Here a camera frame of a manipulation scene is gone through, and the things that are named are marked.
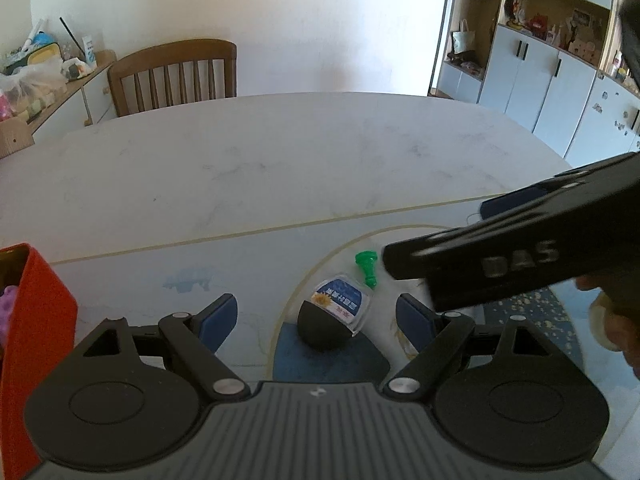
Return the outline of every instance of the red box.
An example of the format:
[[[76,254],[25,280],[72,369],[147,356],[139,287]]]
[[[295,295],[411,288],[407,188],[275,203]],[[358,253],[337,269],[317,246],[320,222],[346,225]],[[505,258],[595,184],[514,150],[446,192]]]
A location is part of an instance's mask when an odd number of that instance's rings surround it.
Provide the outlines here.
[[[40,462],[22,413],[36,386],[71,352],[78,305],[42,256],[27,244],[0,251],[0,286],[18,285],[0,376],[0,447],[6,480]]]

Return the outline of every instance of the white handbag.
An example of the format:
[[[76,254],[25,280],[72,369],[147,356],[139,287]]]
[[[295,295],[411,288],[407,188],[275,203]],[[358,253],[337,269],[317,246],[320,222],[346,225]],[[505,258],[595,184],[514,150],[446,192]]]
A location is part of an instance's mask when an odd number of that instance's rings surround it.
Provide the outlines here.
[[[476,33],[469,31],[469,24],[466,20],[461,20],[460,31],[452,32],[451,35],[453,37],[454,54],[460,54],[476,48]]]

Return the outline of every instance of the product label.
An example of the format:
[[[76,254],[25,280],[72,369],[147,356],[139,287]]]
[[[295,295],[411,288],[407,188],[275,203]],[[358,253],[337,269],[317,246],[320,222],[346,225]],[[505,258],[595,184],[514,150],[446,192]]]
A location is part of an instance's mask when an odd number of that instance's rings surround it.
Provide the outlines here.
[[[318,288],[311,301],[350,324],[362,306],[362,293],[343,280],[332,280]]]

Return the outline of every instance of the white logo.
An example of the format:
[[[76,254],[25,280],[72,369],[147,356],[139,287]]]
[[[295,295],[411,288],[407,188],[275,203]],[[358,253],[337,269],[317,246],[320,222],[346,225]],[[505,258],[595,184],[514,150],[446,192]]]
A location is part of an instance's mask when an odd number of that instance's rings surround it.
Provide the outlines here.
[[[560,253],[553,249],[555,240],[546,240],[536,244],[537,260],[534,260],[527,250],[516,250],[511,255],[511,260],[504,256],[490,256],[482,259],[482,270],[488,278],[501,278],[509,272],[517,270],[531,269],[538,264],[550,264],[560,258]]]
[[[326,395],[326,390],[318,386],[315,390],[311,390],[309,393],[316,399],[319,399],[320,397],[324,397]]]

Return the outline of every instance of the blue label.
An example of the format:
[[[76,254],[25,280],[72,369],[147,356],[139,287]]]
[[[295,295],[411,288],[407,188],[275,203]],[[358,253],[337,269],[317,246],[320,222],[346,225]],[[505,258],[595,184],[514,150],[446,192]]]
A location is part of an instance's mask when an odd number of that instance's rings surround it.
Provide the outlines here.
[[[333,280],[318,289],[321,294],[329,296],[334,303],[351,312],[354,316],[362,305],[362,293],[343,280]]]

